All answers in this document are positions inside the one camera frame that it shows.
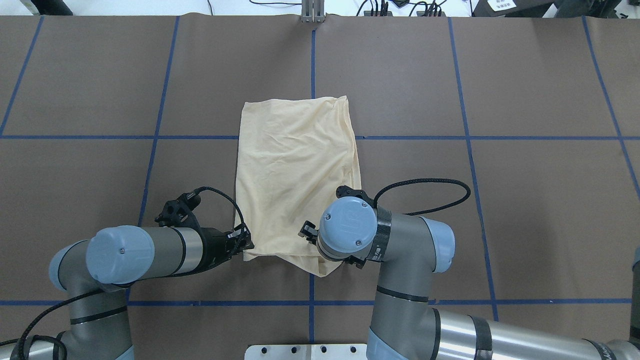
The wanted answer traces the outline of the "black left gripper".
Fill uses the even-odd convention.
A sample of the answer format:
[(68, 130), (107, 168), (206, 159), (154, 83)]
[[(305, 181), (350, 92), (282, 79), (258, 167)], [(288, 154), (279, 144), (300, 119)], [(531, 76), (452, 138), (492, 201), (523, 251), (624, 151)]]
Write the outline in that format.
[[(208, 271), (226, 262), (230, 256), (255, 248), (252, 234), (247, 224), (238, 224), (232, 231), (202, 227), (200, 234), (203, 240), (203, 253), (199, 264), (201, 271)], [(320, 234), (316, 225), (306, 220), (298, 232), (298, 237), (306, 239), (313, 246), (317, 246)]]

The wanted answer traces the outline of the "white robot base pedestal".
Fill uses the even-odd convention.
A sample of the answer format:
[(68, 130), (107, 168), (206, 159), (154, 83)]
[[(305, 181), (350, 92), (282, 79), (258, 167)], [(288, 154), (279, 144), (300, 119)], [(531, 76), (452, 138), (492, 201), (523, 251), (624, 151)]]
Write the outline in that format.
[(249, 346), (245, 360), (366, 360), (365, 343), (258, 344)]

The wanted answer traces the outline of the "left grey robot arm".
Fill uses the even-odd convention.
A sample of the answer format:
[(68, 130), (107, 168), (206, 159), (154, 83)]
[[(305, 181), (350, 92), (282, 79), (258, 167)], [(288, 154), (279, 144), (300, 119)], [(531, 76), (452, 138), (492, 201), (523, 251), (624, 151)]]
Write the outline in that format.
[(19, 338), (1, 343), (3, 360), (132, 360), (126, 291), (138, 281), (209, 271), (245, 249), (250, 231), (137, 227), (99, 230), (62, 248), (49, 277), (68, 296), (38, 315)]

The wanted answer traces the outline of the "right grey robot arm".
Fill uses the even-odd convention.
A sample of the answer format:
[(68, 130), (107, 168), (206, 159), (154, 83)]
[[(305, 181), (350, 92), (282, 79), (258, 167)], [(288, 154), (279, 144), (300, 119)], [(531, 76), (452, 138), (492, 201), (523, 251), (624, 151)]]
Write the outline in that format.
[(637, 360), (639, 339), (598, 342), (438, 310), (432, 276), (455, 255), (447, 224), (392, 213), (363, 196), (336, 199), (300, 237), (330, 261), (380, 264), (366, 342), (368, 360)]

